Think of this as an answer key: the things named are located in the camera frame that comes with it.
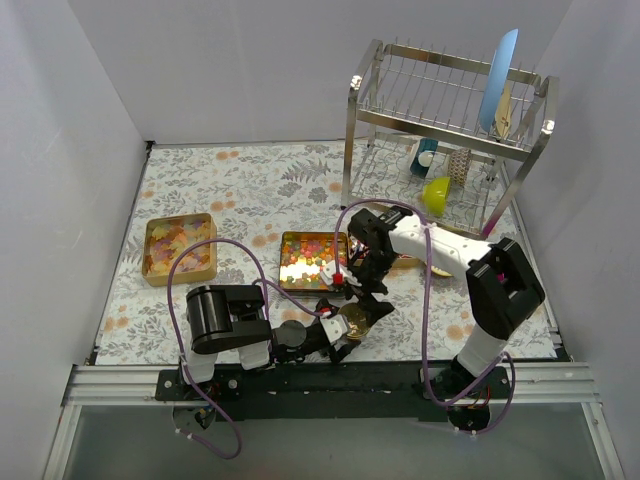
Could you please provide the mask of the gold tin with jelly candies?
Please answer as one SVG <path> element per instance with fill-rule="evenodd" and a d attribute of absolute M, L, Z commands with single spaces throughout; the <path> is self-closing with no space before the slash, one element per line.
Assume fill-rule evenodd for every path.
<path fill-rule="evenodd" d="M 330 293 L 320 273 L 334 260 L 334 253 L 333 232 L 283 232 L 279 286 L 297 295 Z"/>

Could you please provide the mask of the gold tin with lollipops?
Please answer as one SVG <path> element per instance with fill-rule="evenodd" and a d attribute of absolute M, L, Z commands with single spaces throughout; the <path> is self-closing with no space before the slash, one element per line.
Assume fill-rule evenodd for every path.
<path fill-rule="evenodd" d="M 393 267 L 404 269 L 404 268 L 413 268 L 416 266 L 420 266 L 421 264 L 422 264 L 422 261 L 418 258 L 414 258 L 409 255 L 399 255 L 395 259 L 393 263 Z"/>

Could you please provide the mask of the gold tin with pale candies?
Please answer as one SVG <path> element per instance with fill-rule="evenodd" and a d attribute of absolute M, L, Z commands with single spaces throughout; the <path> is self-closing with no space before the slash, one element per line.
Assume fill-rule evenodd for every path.
<path fill-rule="evenodd" d="M 152 287 L 165 286 L 178 257 L 192 245 L 213 239 L 217 227 L 208 213 L 149 220 L 146 225 L 141 274 Z M 217 246 L 210 243 L 187 253 L 176 267 L 173 284 L 212 280 L 217 274 Z"/>

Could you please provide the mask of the blue plate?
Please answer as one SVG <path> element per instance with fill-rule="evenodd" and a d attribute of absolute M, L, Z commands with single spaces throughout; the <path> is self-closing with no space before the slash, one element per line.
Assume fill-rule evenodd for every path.
<path fill-rule="evenodd" d="M 507 80 L 518 36 L 518 29 L 508 31 L 501 38 L 494 52 L 478 114 L 479 125 L 486 133 L 490 132 L 494 122 L 494 116 Z"/>

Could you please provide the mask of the steel dish rack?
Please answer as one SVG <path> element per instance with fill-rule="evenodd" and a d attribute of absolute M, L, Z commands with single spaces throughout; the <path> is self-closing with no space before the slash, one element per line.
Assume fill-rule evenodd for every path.
<path fill-rule="evenodd" d="M 472 151 L 464 187 L 452 183 L 440 225 L 490 236 L 554 131 L 559 80 L 511 68 L 512 125 L 497 142 L 478 114 L 490 63 L 426 47 L 372 40 L 350 81 L 341 204 L 384 198 L 422 204 L 424 186 L 448 176 L 450 154 Z M 412 147 L 438 141 L 425 178 L 410 173 Z"/>

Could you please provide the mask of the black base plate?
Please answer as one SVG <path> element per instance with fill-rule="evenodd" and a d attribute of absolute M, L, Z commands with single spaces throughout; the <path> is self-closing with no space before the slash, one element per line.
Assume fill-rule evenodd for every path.
<path fill-rule="evenodd" d="M 235 421 L 447 420 L 445 410 L 423 392 L 418 361 L 285 364 L 252 371 L 220 364 L 200 388 Z"/>

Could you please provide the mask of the aluminium rail frame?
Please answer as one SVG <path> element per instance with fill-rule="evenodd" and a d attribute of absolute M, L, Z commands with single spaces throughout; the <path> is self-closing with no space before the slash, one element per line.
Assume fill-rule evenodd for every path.
<path fill-rule="evenodd" d="M 601 396 L 587 364 L 519 362 L 514 372 L 497 369 L 488 383 L 493 406 L 504 403 L 510 389 L 515 391 L 515 404 L 578 405 L 605 478 L 623 478 L 623 469 L 604 419 Z M 75 367 L 63 396 L 63 412 L 45 475 L 48 478 L 62 477 L 83 407 L 194 408 L 198 403 L 197 396 L 181 385 L 174 367 Z"/>

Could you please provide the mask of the patterned ceramic bowl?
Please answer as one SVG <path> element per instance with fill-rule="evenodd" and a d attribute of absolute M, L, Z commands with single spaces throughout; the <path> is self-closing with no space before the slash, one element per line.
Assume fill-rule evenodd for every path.
<path fill-rule="evenodd" d="M 440 268 L 438 268 L 438 267 L 435 267 L 435 266 L 432 266 L 432 267 L 431 267 L 431 272 L 432 272 L 433 274 L 437 275 L 437 276 L 444 277 L 444 278 L 450 278 L 450 277 L 452 277 L 452 274 L 451 274 L 451 273 L 449 273 L 449 272 L 447 272 L 447 271 L 445 271 L 445 270 L 442 270 L 442 269 L 440 269 Z"/>

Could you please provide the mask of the yellow-green plastic bowl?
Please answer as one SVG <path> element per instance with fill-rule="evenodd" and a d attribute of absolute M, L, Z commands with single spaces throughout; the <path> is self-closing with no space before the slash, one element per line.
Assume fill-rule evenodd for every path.
<path fill-rule="evenodd" d="M 451 186 L 449 176 L 436 177 L 424 186 L 422 202 L 427 211 L 436 217 L 441 217 L 446 209 Z"/>

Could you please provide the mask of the round gold lid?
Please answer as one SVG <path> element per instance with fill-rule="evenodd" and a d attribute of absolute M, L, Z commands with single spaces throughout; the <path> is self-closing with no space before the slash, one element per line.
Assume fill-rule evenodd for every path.
<path fill-rule="evenodd" d="M 370 331 L 367 323 L 366 313 L 357 303 L 343 305 L 338 313 L 343 316 L 347 323 L 346 337 L 350 340 L 359 340 Z"/>

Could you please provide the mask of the patterned mug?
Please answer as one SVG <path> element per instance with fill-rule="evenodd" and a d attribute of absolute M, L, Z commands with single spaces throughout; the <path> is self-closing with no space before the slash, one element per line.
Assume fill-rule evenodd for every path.
<path fill-rule="evenodd" d="M 472 151 L 468 148 L 460 148 L 453 151 L 447 164 L 447 175 L 451 182 L 464 187 L 472 161 Z"/>

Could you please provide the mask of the floral tablecloth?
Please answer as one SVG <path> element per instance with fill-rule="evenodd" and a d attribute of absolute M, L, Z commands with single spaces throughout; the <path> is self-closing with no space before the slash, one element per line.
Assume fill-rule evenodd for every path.
<path fill-rule="evenodd" d="M 208 213 L 222 241 L 216 281 L 248 284 L 279 273 L 285 231 L 329 231 L 340 217 L 343 146 L 339 142 L 156 148 L 146 164 L 112 283 L 100 336 L 99 365 L 161 365 L 178 359 L 186 332 L 187 287 L 150 286 L 141 266 L 149 220 Z M 350 354 L 353 362 L 452 358 L 474 321 L 464 282 L 426 279 L 420 267 L 386 277 L 395 310 Z"/>

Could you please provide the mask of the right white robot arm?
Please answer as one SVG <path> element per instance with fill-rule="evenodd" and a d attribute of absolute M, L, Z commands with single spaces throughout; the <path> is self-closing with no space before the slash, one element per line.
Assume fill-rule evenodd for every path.
<path fill-rule="evenodd" d="M 408 256 L 466 281 L 475 320 L 472 333 L 434 387 L 475 397 L 489 384 L 486 369 L 514 332 L 543 303 L 546 294 L 520 245 L 473 240 L 423 222 L 411 210 L 393 206 L 376 215 L 366 208 L 354 214 L 349 234 L 366 248 L 360 264 L 347 264 L 345 295 L 356 296 L 369 324 L 391 313 L 384 278 L 396 259 Z"/>

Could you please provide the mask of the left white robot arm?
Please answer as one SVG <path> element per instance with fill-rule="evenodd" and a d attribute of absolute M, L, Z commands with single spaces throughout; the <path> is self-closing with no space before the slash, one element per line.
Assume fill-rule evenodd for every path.
<path fill-rule="evenodd" d="M 188 398 L 200 400 L 211 392 L 216 361 L 226 351 L 236 351 L 241 367 L 249 371 L 273 363 L 302 363 L 316 352 L 339 363 L 359 345 L 347 338 L 346 317 L 326 298 L 316 304 L 318 316 L 308 326 L 286 320 L 274 328 L 265 307 L 258 286 L 210 285 L 187 294 L 188 349 L 178 387 Z"/>

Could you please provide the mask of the cream patterned plate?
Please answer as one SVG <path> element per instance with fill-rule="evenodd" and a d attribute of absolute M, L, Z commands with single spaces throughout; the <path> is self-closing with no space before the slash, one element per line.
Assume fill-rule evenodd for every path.
<path fill-rule="evenodd" d="M 505 84 L 494 115 L 494 139 L 497 142 L 506 140 L 510 135 L 511 125 L 511 89 L 508 84 Z"/>

